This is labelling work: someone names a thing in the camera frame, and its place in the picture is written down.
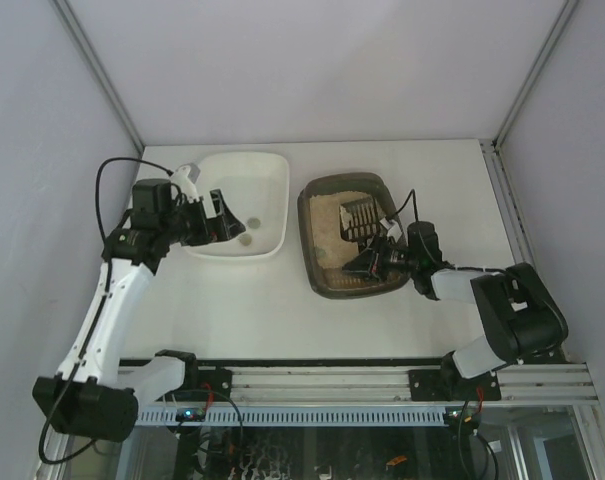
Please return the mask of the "black slotted litter scoop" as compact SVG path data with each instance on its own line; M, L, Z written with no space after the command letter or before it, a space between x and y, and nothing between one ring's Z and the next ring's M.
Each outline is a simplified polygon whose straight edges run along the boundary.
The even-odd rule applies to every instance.
M339 226L342 240L365 244L381 233L384 213L372 196L342 203L339 206Z

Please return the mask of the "brown translucent litter box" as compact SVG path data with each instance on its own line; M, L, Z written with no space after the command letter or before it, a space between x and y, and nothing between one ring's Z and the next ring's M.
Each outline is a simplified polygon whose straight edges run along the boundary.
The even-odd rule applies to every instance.
M409 277L391 273L386 281L364 279L342 272L342 266L360 254L362 244L340 237L339 206L366 196L374 197L386 215L396 211L380 176L370 172L342 173L309 182L297 199L298 225L306 272L312 290L328 299L354 299L380 295L404 286ZM326 258L317 252L324 249Z

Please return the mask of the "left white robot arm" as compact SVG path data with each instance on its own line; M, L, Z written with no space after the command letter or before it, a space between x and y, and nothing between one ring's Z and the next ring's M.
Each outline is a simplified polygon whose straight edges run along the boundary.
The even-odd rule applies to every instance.
M221 243L244 232L222 192L210 197L213 216L201 198L187 200L168 181L134 185L131 208L105 239L98 285L73 345L56 373L33 386L45 431L122 442L144 406L197 385L197 359L189 352L164 349L128 378L118 371L136 305L171 246Z

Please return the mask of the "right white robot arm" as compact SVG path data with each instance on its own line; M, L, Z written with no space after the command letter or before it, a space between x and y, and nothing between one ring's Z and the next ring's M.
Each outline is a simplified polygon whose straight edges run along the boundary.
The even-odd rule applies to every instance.
M568 324L531 264L505 269L459 267L443 260L438 237L420 235L401 247L376 236L342 272L366 280L408 275L415 290L433 300L475 305L483 333L446 354L436 387L448 400L467 398L499 369L550 353L568 337Z

